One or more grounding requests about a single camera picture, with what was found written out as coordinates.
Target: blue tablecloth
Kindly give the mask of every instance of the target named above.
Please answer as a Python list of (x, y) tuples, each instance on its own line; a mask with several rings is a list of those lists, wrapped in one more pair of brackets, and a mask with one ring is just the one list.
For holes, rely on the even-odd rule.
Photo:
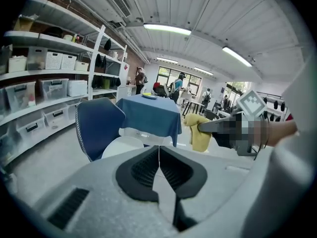
[(162, 97), (152, 100), (138, 94), (122, 98), (116, 105), (126, 115), (122, 128), (134, 128), (160, 137), (171, 136), (176, 147), (182, 126), (173, 100)]

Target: black pants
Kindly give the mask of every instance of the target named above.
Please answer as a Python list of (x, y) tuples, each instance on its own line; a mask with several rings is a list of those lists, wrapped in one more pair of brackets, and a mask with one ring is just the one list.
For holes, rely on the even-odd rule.
[(203, 106), (200, 106), (199, 113), (201, 113), (201, 112), (202, 112), (202, 110), (203, 110), (203, 112), (202, 112), (202, 113), (204, 113), (204, 112), (205, 112), (205, 109), (206, 109), (206, 108), (207, 108), (207, 106), (208, 106), (208, 102), (202, 102), (202, 104), (204, 105), (204, 107), (203, 107)]
[(136, 94), (140, 94), (143, 87), (144, 87), (144, 85), (137, 85), (137, 92), (136, 92)]
[(176, 91), (175, 93), (173, 93), (172, 95), (171, 95), (171, 97), (172, 97), (172, 100), (175, 102), (175, 104), (176, 104), (176, 102), (177, 102), (177, 100), (178, 100), (178, 97), (179, 97), (179, 91)]

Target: fluorescent light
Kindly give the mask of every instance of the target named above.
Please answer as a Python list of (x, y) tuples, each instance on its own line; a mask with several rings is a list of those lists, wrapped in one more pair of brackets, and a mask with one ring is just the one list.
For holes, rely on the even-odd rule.
[(185, 28), (176, 27), (176, 26), (169, 26), (169, 25), (162, 25), (162, 24), (144, 23), (143, 26), (146, 29), (150, 29), (150, 30), (161, 30), (161, 31), (168, 31), (168, 32), (185, 34), (185, 35), (190, 35), (192, 32), (192, 31), (185, 29)]
[(204, 69), (200, 69), (200, 68), (197, 68), (197, 67), (195, 67), (194, 69), (195, 69), (195, 70), (199, 70), (199, 71), (201, 71), (201, 72), (203, 72), (203, 73), (209, 74), (210, 76), (213, 75), (213, 73), (211, 73), (211, 72), (209, 72), (209, 71), (206, 71), (206, 70), (204, 70)]
[(174, 60), (170, 60), (170, 59), (165, 59), (165, 58), (157, 58), (157, 60), (167, 61), (167, 62), (172, 62), (172, 63), (178, 63), (178, 61), (174, 61)]
[(244, 65), (247, 67), (252, 67), (252, 64), (250, 64), (247, 60), (245, 60), (242, 56), (239, 54), (235, 53), (233, 50), (231, 50), (228, 47), (223, 47), (223, 51), (227, 52), (229, 55), (232, 55), (234, 58), (238, 59), (240, 62), (242, 62)]

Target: yellow cloth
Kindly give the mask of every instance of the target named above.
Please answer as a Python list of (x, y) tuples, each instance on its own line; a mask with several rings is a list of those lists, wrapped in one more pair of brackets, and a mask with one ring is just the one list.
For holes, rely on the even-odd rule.
[(193, 150), (198, 152), (205, 152), (208, 148), (211, 133), (200, 132), (198, 124), (210, 121), (197, 114), (188, 114), (184, 119), (185, 126), (190, 127), (191, 139), (190, 144), (193, 145)]

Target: blue plate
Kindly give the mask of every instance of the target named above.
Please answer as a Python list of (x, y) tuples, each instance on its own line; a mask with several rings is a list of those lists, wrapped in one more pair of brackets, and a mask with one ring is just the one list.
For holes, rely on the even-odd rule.
[(143, 97), (145, 97), (145, 98), (148, 98), (148, 99), (153, 99), (153, 100), (155, 100), (155, 99), (157, 99), (158, 97), (157, 96), (155, 96), (155, 95), (146, 95), (146, 94), (142, 94), (142, 96)]

